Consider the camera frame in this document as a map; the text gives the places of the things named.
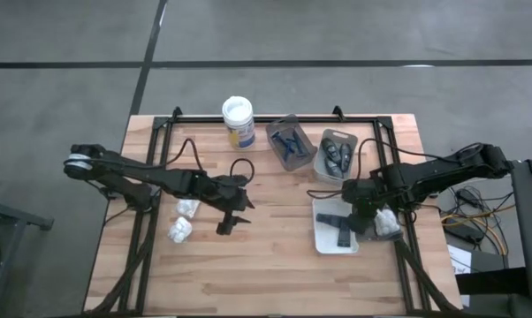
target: plastic container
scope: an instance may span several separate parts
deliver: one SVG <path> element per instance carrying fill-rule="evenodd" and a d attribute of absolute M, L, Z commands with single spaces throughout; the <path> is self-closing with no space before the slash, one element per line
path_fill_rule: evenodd
<path fill-rule="evenodd" d="M 269 123 L 266 126 L 266 134 L 277 159 L 286 171 L 296 170 L 311 163 L 315 158 L 317 147 L 311 144 L 295 115 L 288 115 Z M 291 145 L 292 151 L 288 151 L 285 144 Z"/>
<path fill-rule="evenodd" d="M 348 216 L 352 206 L 341 199 L 313 199 L 313 229 L 315 232 L 315 249 L 320 254 L 354 254 L 359 245 L 354 232 L 350 231 L 351 246 L 337 246 L 339 229 L 316 221 L 317 214 L 324 213 L 333 216 Z"/>
<path fill-rule="evenodd" d="M 231 96 L 223 103 L 223 120 L 229 130 L 229 141 L 242 149 L 255 142 L 255 120 L 252 104 L 244 97 Z"/>
<path fill-rule="evenodd" d="M 351 169 L 353 168 L 353 164 L 356 162 L 355 152 L 356 144 L 358 143 L 358 138 L 356 138 L 356 136 L 350 133 L 338 132 L 332 129 L 325 129 L 325 131 L 323 132 L 323 137 L 321 139 L 323 140 L 325 138 L 333 140 L 333 142 L 335 142 L 335 144 L 337 145 L 337 148 L 340 148 L 340 145 L 342 145 L 343 143 L 348 143 L 352 149 L 351 164 L 348 166 L 347 171 L 343 171 L 343 178 L 337 178 L 329 175 L 329 173 L 327 173 L 327 168 L 325 167 L 325 157 L 327 155 L 323 151 L 321 145 L 319 145 L 319 151 L 317 152 L 317 156 L 315 157 L 315 163 L 313 165 L 315 176 L 318 180 L 323 181 L 325 183 L 335 186 L 342 186 L 343 181 L 350 178 Z"/>

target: white paper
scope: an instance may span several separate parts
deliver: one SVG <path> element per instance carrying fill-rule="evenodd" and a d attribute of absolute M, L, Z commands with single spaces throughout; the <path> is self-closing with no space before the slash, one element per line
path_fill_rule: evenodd
<path fill-rule="evenodd" d="M 449 248 L 449 254 L 451 255 L 451 264 L 454 275 L 469 274 L 472 253 L 450 245 L 447 245 L 447 247 Z M 463 306 L 470 307 L 470 296 L 460 295 L 460 301 Z"/>

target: gray floor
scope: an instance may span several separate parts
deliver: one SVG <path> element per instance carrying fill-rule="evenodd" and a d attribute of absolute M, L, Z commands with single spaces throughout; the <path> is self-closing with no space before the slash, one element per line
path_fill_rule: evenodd
<path fill-rule="evenodd" d="M 141 61 L 157 0 L 0 1 L 0 62 Z M 170 0 L 155 60 L 532 58 L 532 0 Z M 106 203 L 67 178 L 73 143 L 119 149 L 139 69 L 0 70 L 0 201 L 56 218 L 27 232 L 6 317 L 76 314 Z M 532 66 L 153 70 L 141 114 L 414 113 L 426 151 L 471 142 L 532 158 Z M 508 180 L 480 184 L 507 193 Z M 448 199 L 442 199 L 448 208 Z M 522 264 L 505 214 L 510 264 Z"/>

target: black metal frame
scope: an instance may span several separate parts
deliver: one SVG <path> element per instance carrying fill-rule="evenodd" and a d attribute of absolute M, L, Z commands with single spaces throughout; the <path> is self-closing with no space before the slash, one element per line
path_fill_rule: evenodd
<path fill-rule="evenodd" d="M 7 276 L 11 271 L 17 249 L 19 248 L 22 235 L 28 225 L 36 225 L 43 231 L 49 231 L 52 228 L 54 219 L 36 216 L 34 214 L 21 211 L 16 208 L 10 208 L 0 204 L 0 221 L 9 223 L 13 226 L 13 233 L 6 243 L 6 249 L 2 252 L 0 258 L 0 298 L 3 296 L 4 287 L 7 284 Z"/>
<path fill-rule="evenodd" d="M 223 118 L 219 116 L 208 116 L 208 117 L 184 117 L 181 116 L 182 111 L 180 108 L 176 108 L 171 117 L 155 117 L 152 125 L 152 133 L 150 135 L 150 142 L 148 146 L 147 154 L 147 163 L 154 163 L 154 156 L 156 152 L 156 141 L 160 131 L 165 128 L 163 136 L 163 145 L 162 145 L 162 155 L 160 157 L 160 163 L 165 163 L 167 160 L 168 150 L 170 148 L 172 128 L 175 124 L 218 124 L 223 123 Z M 256 116 L 255 123 L 258 124 L 267 124 L 274 120 L 278 120 L 279 116 Z M 387 116 L 374 116 L 374 117 L 346 117 L 343 114 L 342 109 L 339 106 L 335 106 L 331 115 L 328 116 L 298 116 L 298 119 L 301 123 L 364 123 L 372 125 L 374 129 L 375 139 L 383 141 L 382 129 L 385 129 L 388 135 L 388 142 L 397 147 L 397 141 L 395 138 L 393 130 L 393 122 L 391 117 Z M 382 143 L 377 143 L 377 153 L 381 166 L 386 165 L 386 154 L 384 152 L 384 146 Z M 391 158 L 394 163 L 399 163 L 399 152 L 398 150 L 391 148 Z M 156 223 L 158 219 L 158 209 L 159 209 L 160 197 L 156 198 L 155 205 L 148 212 L 149 221 L 148 221 L 148 231 L 146 238 L 144 239 L 143 245 L 147 245 L 148 251 L 142 255 L 142 267 L 141 267 L 141 277 L 139 281 L 139 289 L 136 297 L 136 303 L 134 309 L 128 308 L 128 300 L 130 298 L 130 279 L 125 283 L 125 287 L 122 292 L 119 294 L 118 310 L 116 312 L 103 312 L 103 313 L 84 313 L 87 316 L 123 316 L 127 314 L 131 315 L 142 315 L 144 309 L 144 302 L 146 300 L 146 291 L 148 287 L 148 274 L 150 268 L 150 260 L 152 257 L 152 248 L 154 245 L 154 239 L 156 235 Z M 133 272 L 138 268 L 140 263 L 138 262 L 137 257 L 139 255 L 139 242 L 141 235 L 142 222 L 146 214 L 137 213 L 134 218 L 133 225 L 133 235 L 131 237 L 131 244 L 129 246 L 129 253 L 127 258 L 127 265 L 124 275 L 132 276 Z M 413 222 L 409 222 L 409 216 L 406 216 L 406 232 L 409 240 L 409 245 L 411 247 L 411 252 L 414 255 L 415 259 L 421 263 L 421 255 L 419 251 L 419 246 L 417 244 L 417 238 L 415 234 L 415 227 Z M 399 272 L 399 282 L 401 284 L 401 290 L 404 298 L 405 308 L 407 314 L 412 313 L 414 308 L 414 299 L 412 291 L 409 284 L 409 278 L 407 275 L 407 266 L 406 261 L 404 260 L 402 254 L 399 251 L 399 248 L 395 246 L 396 259 L 398 263 L 398 272 Z M 419 295 L 422 300 L 422 310 L 429 311 L 430 303 L 429 297 L 425 289 L 423 288 L 421 282 L 417 280 L 419 287 Z"/>

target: wooden tabletop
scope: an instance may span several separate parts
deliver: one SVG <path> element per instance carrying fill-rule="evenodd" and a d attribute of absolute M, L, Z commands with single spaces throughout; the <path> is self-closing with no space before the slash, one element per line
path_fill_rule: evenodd
<path fill-rule="evenodd" d="M 422 152 L 422 142 L 414 115 L 391 115 L 400 148 Z M 146 161 L 152 116 L 131 117 L 122 154 Z M 323 130 L 358 136 L 359 141 L 374 137 L 368 124 L 303 124 L 314 145 Z M 215 233 L 223 213 L 203 204 L 192 220 L 194 231 L 184 244 L 174 244 L 166 236 L 178 217 L 177 200 L 164 195 L 160 206 L 156 241 L 152 256 L 144 314 L 402 314 L 396 255 L 391 242 L 361 243 L 357 254 L 320 255 L 315 250 L 311 198 L 308 189 L 333 189 L 315 180 L 313 164 L 287 172 L 272 152 L 264 125 L 256 125 L 256 142 L 245 151 L 233 149 L 224 125 L 174 125 L 169 158 L 177 154 L 185 138 L 195 141 L 203 168 L 210 176 L 228 174 L 231 163 L 246 157 L 256 174 L 247 193 L 256 209 L 243 217 L 251 224 L 237 225 L 230 236 Z M 362 150 L 364 178 L 378 168 L 376 145 Z M 400 154 L 402 162 L 419 163 L 419 156 Z M 353 161 L 352 175 L 357 162 Z M 196 168 L 193 152 L 169 166 Z M 247 173 L 241 163 L 236 173 Z M 107 217 L 125 207 L 112 202 Z M 422 208 L 415 229 L 423 267 L 439 290 L 461 307 L 437 211 Z M 95 307 L 110 291 L 125 268 L 133 228 L 133 212 L 113 219 L 105 226 L 95 260 L 85 309 Z M 412 291 L 419 303 L 410 270 Z M 138 273 L 133 282 L 136 294 Z M 129 304 L 134 303 L 131 297 Z"/>

